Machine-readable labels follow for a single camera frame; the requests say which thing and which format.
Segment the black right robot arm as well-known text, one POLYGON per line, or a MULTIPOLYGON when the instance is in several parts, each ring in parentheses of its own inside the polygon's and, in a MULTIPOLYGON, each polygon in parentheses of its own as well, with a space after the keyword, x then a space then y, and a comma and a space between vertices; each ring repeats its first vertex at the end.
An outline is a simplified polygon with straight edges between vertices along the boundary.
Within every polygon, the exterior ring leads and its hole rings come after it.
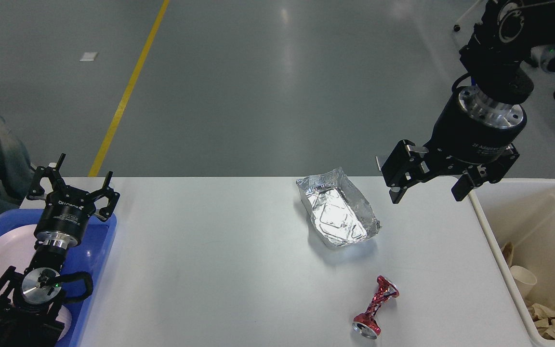
POLYGON ((410 187, 456 175, 455 200, 497 184, 518 159, 513 145, 527 124, 521 104, 533 81, 521 63, 531 49, 555 49, 555 0, 489 0, 460 49, 466 73, 456 79, 430 140, 401 140, 380 166, 393 203, 410 187))

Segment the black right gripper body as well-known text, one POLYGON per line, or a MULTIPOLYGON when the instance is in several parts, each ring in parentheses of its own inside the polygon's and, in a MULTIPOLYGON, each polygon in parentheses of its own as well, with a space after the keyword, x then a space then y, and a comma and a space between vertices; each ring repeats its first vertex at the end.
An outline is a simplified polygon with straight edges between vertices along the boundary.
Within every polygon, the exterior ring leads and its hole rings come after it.
POLYGON ((471 164, 499 158, 526 124, 521 105, 496 102, 478 86, 461 86, 454 90, 424 146, 447 152, 441 175, 460 175, 471 164))

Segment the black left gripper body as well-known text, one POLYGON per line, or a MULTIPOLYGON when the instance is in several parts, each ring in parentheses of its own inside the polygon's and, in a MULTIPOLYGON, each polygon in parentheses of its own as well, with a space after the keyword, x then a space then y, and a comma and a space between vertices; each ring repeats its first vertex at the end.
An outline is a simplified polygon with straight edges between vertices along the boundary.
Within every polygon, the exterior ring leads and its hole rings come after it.
POLYGON ((79 205, 66 201, 47 202, 34 231, 38 241, 64 240, 66 247, 79 246, 95 204, 79 205))

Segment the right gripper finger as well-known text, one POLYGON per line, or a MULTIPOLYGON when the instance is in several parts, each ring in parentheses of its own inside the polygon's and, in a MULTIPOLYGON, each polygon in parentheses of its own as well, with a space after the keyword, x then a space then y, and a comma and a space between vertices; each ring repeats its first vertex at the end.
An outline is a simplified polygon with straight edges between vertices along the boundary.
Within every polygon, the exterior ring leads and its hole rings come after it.
POLYGON ((493 162, 469 165, 451 188, 454 199, 456 201, 463 200, 473 189, 482 186, 485 182, 497 184, 505 177, 519 156, 515 145, 509 144, 499 158, 493 162))
POLYGON ((440 176, 446 169, 447 152, 441 147, 419 147, 399 141, 381 166, 392 203, 398 204, 410 187, 440 176))

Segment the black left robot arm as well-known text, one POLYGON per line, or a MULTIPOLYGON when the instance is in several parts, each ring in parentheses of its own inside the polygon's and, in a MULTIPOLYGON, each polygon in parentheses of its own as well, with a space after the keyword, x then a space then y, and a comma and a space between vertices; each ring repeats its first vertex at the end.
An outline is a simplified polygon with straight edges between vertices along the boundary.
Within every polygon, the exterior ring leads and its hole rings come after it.
POLYGON ((64 274, 64 264, 68 251, 82 243, 90 218, 110 219, 120 195, 110 186, 113 172, 93 192, 66 184, 60 175, 64 158, 54 167, 37 167, 29 185, 27 199, 44 200, 45 207, 27 268, 9 266, 0 277, 0 347, 55 346, 64 330, 59 311, 94 292, 90 272, 64 274))

